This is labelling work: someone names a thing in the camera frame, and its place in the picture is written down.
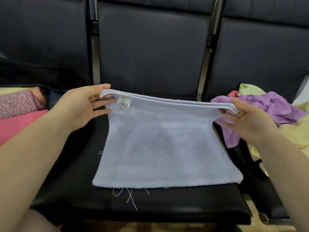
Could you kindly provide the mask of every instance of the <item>yellow cloth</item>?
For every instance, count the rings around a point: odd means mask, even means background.
[[[6,88],[0,88],[0,95],[1,94],[9,94],[9,93],[15,93],[19,92],[21,90],[26,90],[29,88],[21,88],[21,87],[6,87]]]
[[[307,115],[297,121],[296,124],[280,125],[279,130],[288,140],[295,144],[302,152],[306,154],[306,156],[309,157],[309,102],[295,105],[295,107],[307,112]],[[248,144],[248,148],[254,161],[261,158],[259,152],[255,147]],[[265,170],[263,163],[260,163],[260,168],[268,176],[268,173]]]
[[[261,88],[250,85],[250,84],[240,84],[239,86],[239,95],[262,95],[266,94]]]

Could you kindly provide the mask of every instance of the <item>hand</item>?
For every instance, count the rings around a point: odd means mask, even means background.
[[[247,143],[257,147],[265,140],[280,134],[273,118],[268,113],[238,98],[232,98],[232,102],[239,113],[234,116],[224,109],[219,109],[225,117],[234,123],[223,122],[222,124],[236,132]]]
[[[66,92],[57,104],[50,110],[64,124],[68,124],[71,132],[84,127],[92,118],[111,112],[111,109],[95,110],[114,101],[111,95],[103,99],[99,94],[103,89],[109,89],[110,84],[85,86]]]

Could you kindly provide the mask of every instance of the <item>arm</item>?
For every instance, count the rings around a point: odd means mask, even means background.
[[[110,85],[87,86],[64,94],[55,107],[0,147],[0,228],[15,231],[29,210],[69,134],[110,109],[93,109],[113,98],[96,101]]]
[[[285,138],[262,109],[232,99],[239,115],[221,111],[237,132],[260,153],[269,177],[297,231],[309,231],[309,158]]]

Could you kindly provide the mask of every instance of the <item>chair backrest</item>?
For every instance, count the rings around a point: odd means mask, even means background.
[[[91,84],[87,5],[86,0],[0,0],[0,51],[8,59],[70,70]]]
[[[309,0],[225,0],[203,100],[248,83],[292,102],[309,67]]]
[[[215,0],[98,0],[101,82],[196,97]]]

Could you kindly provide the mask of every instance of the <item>floor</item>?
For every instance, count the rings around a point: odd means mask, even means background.
[[[251,200],[247,200],[247,204],[253,214],[251,225],[239,226],[243,232],[268,232],[280,231],[290,232],[296,231],[294,226],[267,226],[264,225],[258,216],[256,207]],[[139,223],[139,222],[103,222],[89,220],[85,222],[87,232],[188,232],[188,231],[204,231],[210,232],[215,228],[210,223]]]

